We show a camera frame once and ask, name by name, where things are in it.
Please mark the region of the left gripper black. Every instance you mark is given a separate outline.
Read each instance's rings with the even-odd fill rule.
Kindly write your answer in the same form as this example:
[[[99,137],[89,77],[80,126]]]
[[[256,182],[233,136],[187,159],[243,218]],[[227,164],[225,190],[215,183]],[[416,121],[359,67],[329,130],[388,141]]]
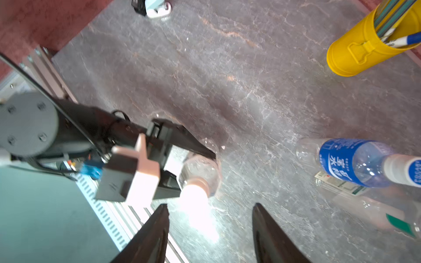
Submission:
[[[113,124],[110,128],[110,138],[116,141],[116,146],[133,149],[139,134],[146,135],[148,159],[160,165],[160,182],[155,199],[178,198],[181,189],[176,183],[180,174],[179,167],[189,153],[202,155],[210,160],[216,160],[216,153],[197,140],[184,126],[166,119],[153,119],[149,128],[143,128],[124,121]]]

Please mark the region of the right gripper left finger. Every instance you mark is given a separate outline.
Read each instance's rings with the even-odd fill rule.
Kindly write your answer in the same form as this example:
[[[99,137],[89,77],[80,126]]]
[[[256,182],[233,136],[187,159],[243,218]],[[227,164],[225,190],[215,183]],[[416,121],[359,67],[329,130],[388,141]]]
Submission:
[[[113,263],[163,263],[169,233],[169,211],[161,204]]]

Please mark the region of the clear bottle blue label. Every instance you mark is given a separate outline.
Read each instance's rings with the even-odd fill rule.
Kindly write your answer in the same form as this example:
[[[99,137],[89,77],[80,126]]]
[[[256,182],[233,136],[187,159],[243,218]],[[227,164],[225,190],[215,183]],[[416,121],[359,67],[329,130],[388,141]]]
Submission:
[[[301,139],[296,146],[302,165],[368,188],[396,184],[383,170],[384,160],[394,154],[399,153],[385,143],[363,139]]]

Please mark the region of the small white bottle cap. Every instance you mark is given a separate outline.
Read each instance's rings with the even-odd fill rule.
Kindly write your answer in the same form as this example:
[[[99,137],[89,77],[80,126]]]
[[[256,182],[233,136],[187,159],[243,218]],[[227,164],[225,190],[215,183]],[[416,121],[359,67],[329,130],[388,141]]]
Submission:
[[[209,241],[216,243],[219,240],[219,234],[205,189],[197,184],[187,184],[182,189],[180,199],[190,226]]]

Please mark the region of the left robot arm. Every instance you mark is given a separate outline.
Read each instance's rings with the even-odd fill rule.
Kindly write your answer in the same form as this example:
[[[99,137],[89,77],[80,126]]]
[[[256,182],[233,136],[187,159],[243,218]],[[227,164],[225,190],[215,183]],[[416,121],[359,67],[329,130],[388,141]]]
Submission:
[[[95,198],[102,201],[144,207],[155,199],[202,201],[217,192],[217,155],[184,126],[155,118],[144,128],[122,111],[54,98],[8,57],[1,60],[35,88],[1,106],[1,146],[12,157],[63,176],[71,170],[47,163],[80,158],[76,172],[99,182]]]

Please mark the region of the small clear bottle white label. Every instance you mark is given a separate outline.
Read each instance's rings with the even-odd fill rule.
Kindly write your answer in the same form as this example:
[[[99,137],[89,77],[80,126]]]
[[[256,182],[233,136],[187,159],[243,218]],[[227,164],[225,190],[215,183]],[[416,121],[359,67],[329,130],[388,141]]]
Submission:
[[[180,196],[186,199],[211,198],[218,192],[222,178],[217,157],[189,153],[178,176]]]

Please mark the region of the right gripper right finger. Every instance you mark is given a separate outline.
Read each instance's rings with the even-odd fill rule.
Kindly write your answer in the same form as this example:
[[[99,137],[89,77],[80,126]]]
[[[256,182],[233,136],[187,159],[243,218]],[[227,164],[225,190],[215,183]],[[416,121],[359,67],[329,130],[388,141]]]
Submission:
[[[252,226],[257,262],[308,263],[310,261],[260,203],[256,203],[253,207]]]

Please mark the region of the blue white bottle cap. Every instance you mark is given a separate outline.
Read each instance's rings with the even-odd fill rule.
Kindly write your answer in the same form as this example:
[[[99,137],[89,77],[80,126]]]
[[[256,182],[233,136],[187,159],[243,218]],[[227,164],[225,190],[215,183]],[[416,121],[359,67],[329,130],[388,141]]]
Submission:
[[[396,184],[421,187],[421,158],[394,154],[383,162],[384,175]]]

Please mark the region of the clear bottle green label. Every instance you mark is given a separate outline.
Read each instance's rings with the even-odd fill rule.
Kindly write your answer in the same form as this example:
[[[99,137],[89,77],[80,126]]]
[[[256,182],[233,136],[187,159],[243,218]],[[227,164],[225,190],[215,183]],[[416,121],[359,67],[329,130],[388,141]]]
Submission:
[[[314,176],[323,197],[380,230],[394,230],[421,238],[421,203],[396,186],[367,188],[324,172]]]

